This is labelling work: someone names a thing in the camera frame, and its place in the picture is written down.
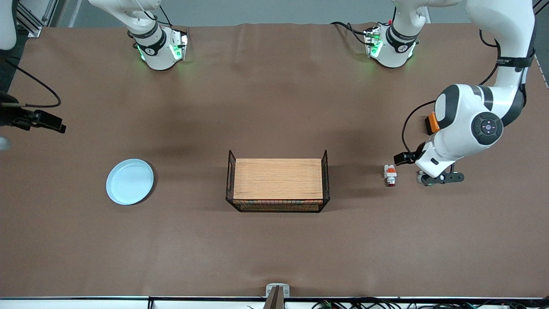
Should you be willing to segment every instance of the wire basket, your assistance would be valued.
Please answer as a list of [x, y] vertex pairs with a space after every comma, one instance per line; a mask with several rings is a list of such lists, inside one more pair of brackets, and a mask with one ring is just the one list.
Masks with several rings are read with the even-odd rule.
[[322, 174], [322, 198], [300, 198], [300, 199], [242, 199], [233, 198], [234, 181], [236, 174], [237, 160], [233, 152], [229, 150], [227, 168], [227, 189], [225, 200], [240, 212], [315, 212], [324, 209], [330, 201], [330, 186], [328, 180], [328, 152], [324, 151], [321, 159]]

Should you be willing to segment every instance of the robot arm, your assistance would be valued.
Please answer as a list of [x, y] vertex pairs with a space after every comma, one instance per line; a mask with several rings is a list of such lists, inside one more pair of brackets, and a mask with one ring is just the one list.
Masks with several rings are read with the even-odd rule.
[[395, 3], [395, 18], [389, 24], [376, 27], [369, 36], [373, 47], [367, 47], [370, 57], [388, 68], [402, 66], [416, 46], [416, 39], [425, 24], [426, 17], [420, 7], [449, 7], [461, 0], [392, 0]]
[[495, 144], [526, 101], [526, 74], [534, 55], [535, 19], [528, 0], [468, 0], [470, 20], [500, 46], [494, 86], [451, 85], [435, 102], [440, 131], [421, 149], [416, 165], [433, 178], [457, 160]]
[[0, 0], [0, 53], [6, 53], [15, 47], [14, 9], [17, 1]]
[[166, 70], [183, 59], [187, 34], [168, 26], [159, 26], [151, 10], [160, 0], [89, 0], [121, 21], [137, 42], [141, 58], [154, 70]]

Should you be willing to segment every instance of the small toy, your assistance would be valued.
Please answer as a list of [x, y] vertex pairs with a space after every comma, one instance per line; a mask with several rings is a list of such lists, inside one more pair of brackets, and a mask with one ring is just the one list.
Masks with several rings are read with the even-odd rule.
[[383, 177], [387, 180], [387, 186], [395, 186], [396, 168], [394, 165], [385, 165], [383, 168]]

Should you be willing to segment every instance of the wooden board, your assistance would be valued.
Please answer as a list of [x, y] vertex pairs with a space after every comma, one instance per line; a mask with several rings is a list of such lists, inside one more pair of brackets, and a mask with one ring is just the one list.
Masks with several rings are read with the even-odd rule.
[[322, 199], [320, 159], [237, 159], [235, 200]]

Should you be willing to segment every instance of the white plate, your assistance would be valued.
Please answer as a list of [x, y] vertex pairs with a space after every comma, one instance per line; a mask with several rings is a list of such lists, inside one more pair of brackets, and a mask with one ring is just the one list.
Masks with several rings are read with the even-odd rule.
[[120, 205], [132, 205], [144, 199], [153, 188], [154, 174], [150, 165], [140, 159], [118, 163], [107, 177], [107, 194]]

